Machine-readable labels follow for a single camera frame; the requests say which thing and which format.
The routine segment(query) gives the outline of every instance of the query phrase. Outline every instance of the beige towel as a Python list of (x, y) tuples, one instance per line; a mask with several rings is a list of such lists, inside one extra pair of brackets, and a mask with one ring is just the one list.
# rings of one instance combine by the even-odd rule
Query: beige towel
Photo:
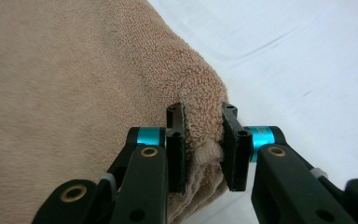
[(74, 178), (98, 181), (133, 126), (186, 106), (193, 165), (179, 223), (225, 190), (215, 71), (144, 0), (0, 2), (0, 223), (29, 223)]

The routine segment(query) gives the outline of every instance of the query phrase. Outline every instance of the towel fold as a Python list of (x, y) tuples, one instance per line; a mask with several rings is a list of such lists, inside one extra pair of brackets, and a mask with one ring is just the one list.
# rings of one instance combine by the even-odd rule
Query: towel fold
[(169, 221), (226, 190), (215, 71), (143, 0), (0, 2), (0, 223), (29, 223), (61, 183), (97, 182), (130, 127), (182, 102), (192, 164)]

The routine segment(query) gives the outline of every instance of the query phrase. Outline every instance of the white sheet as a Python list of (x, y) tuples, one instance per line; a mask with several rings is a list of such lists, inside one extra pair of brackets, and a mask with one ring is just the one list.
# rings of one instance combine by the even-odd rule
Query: white sheet
[[(224, 80), (243, 125), (279, 126), (341, 189), (358, 178), (358, 1), (149, 2)], [(256, 223), (250, 204), (227, 193), (187, 222)]]

